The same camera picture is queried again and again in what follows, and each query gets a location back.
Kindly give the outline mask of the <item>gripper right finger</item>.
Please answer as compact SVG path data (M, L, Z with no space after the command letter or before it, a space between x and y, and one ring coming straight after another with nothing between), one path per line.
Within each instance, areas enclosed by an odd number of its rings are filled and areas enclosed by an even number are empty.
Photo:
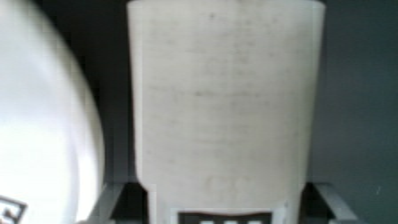
M305 185L299 224L363 224L330 183Z

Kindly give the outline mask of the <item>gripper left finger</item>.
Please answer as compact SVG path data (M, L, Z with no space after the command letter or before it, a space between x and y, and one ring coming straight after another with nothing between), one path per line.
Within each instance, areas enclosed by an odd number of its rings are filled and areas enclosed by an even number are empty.
M125 204L125 185L106 184L84 224L141 224L141 219L120 208Z

